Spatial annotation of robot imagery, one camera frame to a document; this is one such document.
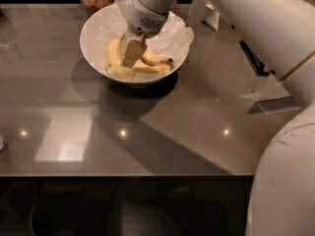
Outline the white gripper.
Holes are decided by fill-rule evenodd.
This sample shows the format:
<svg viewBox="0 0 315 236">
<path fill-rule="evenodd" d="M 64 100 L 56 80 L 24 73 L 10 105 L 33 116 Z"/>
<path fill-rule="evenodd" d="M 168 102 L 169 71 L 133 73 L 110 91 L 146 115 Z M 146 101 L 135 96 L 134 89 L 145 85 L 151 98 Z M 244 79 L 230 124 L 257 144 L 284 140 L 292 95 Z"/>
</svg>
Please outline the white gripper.
<svg viewBox="0 0 315 236">
<path fill-rule="evenodd" d="M 126 15 L 127 29 L 145 38 L 152 38 L 160 33 L 168 14 L 167 0 L 130 0 Z M 122 65 L 132 68 L 147 48 L 146 40 L 142 36 L 127 36 Z"/>
</svg>

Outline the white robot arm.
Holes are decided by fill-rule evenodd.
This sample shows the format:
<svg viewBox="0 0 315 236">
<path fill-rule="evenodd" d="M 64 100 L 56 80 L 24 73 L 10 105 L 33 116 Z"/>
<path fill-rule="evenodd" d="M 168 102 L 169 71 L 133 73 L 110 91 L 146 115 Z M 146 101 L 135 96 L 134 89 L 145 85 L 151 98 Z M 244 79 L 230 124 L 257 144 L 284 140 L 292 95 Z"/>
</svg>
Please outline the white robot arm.
<svg viewBox="0 0 315 236">
<path fill-rule="evenodd" d="M 259 161 L 245 236 L 315 236 L 315 7 L 304 0 L 209 1 L 302 107 Z M 128 31 L 159 34 L 175 2 L 131 0 Z"/>
</svg>

